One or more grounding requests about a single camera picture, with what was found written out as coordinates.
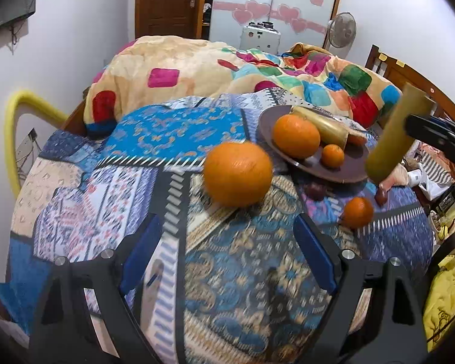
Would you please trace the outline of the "long sugarcane piece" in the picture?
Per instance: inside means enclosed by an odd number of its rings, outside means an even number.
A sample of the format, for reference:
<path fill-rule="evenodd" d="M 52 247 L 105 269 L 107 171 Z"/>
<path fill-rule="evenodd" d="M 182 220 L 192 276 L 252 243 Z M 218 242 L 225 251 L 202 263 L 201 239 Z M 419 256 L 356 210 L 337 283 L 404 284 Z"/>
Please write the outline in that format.
<path fill-rule="evenodd" d="M 415 135 L 409 135 L 405 129 L 407 117 L 427 117 L 433 107 L 434 103 L 423 90 L 405 84 L 400 100 L 365 162 L 366 175 L 374 184 L 379 185 L 393 172 L 415 141 Z"/>

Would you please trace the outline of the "small tangerine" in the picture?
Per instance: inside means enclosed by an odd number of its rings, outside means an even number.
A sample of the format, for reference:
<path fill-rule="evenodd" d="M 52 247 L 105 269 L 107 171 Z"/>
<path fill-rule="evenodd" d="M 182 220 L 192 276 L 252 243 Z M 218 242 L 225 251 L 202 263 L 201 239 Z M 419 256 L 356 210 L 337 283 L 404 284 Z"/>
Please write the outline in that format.
<path fill-rule="evenodd" d="M 372 221 L 373 215 L 374 209 L 368 199 L 354 197 L 344 206 L 340 222 L 348 228 L 362 228 Z"/>
<path fill-rule="evenodd" d="M 344 158 L 345 154 L 340 146 L 329 144 L 323 148 L 320 162 L 322 162 L 327 168 L 338 169 L 343 165 Z"/>

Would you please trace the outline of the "short sugarcane piece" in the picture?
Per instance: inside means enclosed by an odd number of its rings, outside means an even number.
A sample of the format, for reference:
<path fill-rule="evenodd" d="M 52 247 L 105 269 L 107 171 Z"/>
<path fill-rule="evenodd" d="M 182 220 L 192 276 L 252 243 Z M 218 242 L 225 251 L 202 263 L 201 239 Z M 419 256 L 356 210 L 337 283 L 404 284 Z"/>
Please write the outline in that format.
<path fill-rule="evenodd" d="M 349 129 L 332 117 L 314 112 L 301 106 L 292 106 L 290 114 L 301 117 L 312 123 L 320 132 L 320 139 L 326 145 L 337 145 L 345 149 L 349 138 Z"/>

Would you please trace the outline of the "large orange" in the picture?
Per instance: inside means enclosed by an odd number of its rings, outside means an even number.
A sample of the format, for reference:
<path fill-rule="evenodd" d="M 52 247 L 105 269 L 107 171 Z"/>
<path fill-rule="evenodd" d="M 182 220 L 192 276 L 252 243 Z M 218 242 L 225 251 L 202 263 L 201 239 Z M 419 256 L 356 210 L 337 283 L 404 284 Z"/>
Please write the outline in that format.
<path fill-rule="evenodd" d="M 272 129 L 272 141 L 293 159 L 311 157 L 320 147 L 320 132 L 310 122 L 293 114 L 280 117 Z"/>
<path fill-rule="evenodd" d="M 271 158 L 249 141 L 215 146 L 203 166 L 205 191 L 212 201 L 225 207 L 247 207 L 262 201 L 272 178 Z"/>

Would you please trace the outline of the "striped fabric bag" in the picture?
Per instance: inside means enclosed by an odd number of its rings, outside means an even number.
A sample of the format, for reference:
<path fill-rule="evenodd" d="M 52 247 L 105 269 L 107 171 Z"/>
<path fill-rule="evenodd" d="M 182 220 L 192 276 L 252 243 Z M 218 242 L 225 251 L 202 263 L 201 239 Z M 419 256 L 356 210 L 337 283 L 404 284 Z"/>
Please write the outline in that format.
<path fill-rule="evenodd" d="M 422 170 L 418 186 L 426 199 L 433 201 L 455 183 L 450 173 L 450 161 L 442 151 L 425 144 L 418 147 L 418 154 L 418 165 Z"/>

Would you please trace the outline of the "yellow cloth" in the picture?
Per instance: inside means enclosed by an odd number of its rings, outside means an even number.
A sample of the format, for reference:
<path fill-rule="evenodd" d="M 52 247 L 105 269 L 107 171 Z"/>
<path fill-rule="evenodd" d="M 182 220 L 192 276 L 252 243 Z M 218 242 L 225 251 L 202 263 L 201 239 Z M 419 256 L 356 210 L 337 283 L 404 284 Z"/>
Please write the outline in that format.
<path fill-rule="evenodd" d="M 447 255 L 432 280 L 423 312 L 427 351 L 432 351 L 455 316 L 455 255 Z"/>

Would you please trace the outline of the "wooden headboard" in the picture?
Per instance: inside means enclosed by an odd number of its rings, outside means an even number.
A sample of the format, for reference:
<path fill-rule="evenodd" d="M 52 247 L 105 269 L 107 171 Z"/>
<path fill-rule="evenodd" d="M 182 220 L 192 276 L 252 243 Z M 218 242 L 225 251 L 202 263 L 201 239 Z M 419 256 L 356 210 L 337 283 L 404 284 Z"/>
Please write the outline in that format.
<path fill-rule="evenodd" d="M 373 44 L 365 67 L 383 76 L 400 90 L 409 83 L 425 91 L 427 96 L 436 103 L 435 115 L 455 122 L 455 103 L 436 85 L 408 64 L 388 56 Z"/>

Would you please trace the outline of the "dark red grape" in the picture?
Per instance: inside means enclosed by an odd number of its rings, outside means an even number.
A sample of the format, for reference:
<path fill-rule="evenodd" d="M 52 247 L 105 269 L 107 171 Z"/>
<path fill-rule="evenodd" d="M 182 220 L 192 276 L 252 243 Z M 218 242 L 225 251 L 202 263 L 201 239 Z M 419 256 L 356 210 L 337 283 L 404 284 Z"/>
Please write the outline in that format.
<path fill-rule="evenodd" d="M 306 196 L 316 202 L 323 201 L 323 199 L 325 199 L 326 191 L 327 189 L 325 185 L 316 182 L 311 182 L 304 186 Z"/>

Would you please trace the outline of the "blue patterned patchwork cloth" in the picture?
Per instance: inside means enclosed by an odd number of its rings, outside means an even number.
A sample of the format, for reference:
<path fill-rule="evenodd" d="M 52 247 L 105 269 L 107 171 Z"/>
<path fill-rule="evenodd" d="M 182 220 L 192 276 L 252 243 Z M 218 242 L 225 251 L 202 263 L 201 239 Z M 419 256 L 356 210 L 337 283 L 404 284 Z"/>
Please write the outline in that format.
<path fill-rule="evenodd" d="M 130 113 L 103 140 L 55 132 L 15 204 L 0 304 L 30 333 L 53 261 L 87 261 L 116 248 L 151 212 L 163 237 L 126 300 L 168 363 L 296 359 L 329 303 L 293 236 L 300 213 L 343 249 L 371 261 L 398 257 L 421 278 L 433 237 L 408 187 L 393 188 L 369 225 L 352 231 L 339 224 L 343 208 L 354 197 L 373 201 L 373 183 L 326 186 L 316 202 L 304 192 L 312 178 L 271 152 L 274 176 L 260 204 L 224 208 L 209 198 L 206 154 L 224 141 L 262 145 L 262 112 L 299 105 L 281 89 L 194 96 Z"/>

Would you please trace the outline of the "standing electric fan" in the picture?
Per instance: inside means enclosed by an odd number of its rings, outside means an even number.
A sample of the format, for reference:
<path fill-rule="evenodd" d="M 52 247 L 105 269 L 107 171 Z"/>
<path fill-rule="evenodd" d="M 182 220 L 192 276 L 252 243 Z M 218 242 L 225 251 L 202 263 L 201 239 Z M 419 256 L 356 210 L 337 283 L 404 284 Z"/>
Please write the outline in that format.
<path fill-rule="evenodd" d="M 324 47 L 344 49 L 350 47 L 357 35 L 357 22 L 350 12 L 341 12 L 328 22 Z"/>

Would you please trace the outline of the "sliding wardrobe with hearts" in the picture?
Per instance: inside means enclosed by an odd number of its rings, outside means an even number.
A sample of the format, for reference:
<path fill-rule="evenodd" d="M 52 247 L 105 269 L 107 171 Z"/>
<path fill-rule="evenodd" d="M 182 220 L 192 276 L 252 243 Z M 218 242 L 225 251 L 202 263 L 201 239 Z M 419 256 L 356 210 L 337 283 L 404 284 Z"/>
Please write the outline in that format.
<path fill-rule="evenodd" d="M 281 34 L 281 53 L 296 43 L 322 47 L 338 4 L 339 0 L 213 0 L 208 40 L 239 48 L 244 27 L 271 22 Z"/>

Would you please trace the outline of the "white box appliance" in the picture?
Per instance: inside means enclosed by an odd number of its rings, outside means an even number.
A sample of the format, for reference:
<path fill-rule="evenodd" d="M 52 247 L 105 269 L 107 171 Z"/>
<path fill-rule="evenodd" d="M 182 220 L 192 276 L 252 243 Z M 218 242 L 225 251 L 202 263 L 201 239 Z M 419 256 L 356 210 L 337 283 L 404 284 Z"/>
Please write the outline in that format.
<path fill-rule="evenodd" d="M 278 55 L 281 33 L 272 22 L 250 22 L 242 28 L 240 49 L 257 49 Z"/>

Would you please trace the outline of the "yellow foam tube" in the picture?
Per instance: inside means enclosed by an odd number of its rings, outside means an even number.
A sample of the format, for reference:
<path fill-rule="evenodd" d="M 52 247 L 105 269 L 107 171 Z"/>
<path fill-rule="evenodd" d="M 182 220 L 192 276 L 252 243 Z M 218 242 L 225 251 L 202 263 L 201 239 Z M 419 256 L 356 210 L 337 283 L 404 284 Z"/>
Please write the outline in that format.
<path fill-rule="evenodd" d="M 62 126 L 68 117 L 66 113 L 31 90 L 20 89 L 9 96 L 4 115 L 3 144 L 7 177 L 14 197 L 17 197 L 21 190 L 16 157 L 16 140 L 25 133 L 22 128 L 17 128 L 24 113 L 33 114 L 54 127 Z"/>

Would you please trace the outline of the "colourful patchwork blanket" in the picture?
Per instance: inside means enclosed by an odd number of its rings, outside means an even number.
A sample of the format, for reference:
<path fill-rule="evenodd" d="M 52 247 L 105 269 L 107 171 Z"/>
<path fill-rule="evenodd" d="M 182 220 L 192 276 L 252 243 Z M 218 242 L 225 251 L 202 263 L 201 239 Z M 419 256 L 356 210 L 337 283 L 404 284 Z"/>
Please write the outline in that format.
<path fill-rule="evenodd" d="M 365 128 L 396 105 L 400 90 L 383 76 L 327 50 L 297 43 L 277 56 L 174 35 L 126 45 L 94 78 L 85 99 L 89 132 L 109 134 L 126 114 L 187 96 L 285 89 Z"/>

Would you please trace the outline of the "brown wooden door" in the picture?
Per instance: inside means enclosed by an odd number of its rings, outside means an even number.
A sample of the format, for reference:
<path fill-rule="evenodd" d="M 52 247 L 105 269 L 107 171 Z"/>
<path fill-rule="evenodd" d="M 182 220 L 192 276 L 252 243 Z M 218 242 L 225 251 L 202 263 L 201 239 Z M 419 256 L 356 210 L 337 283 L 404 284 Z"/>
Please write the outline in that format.
<path fill-rule="evenodd" d="M 135 37 L 201 37 L 204 0 L 135 0 Z"/>

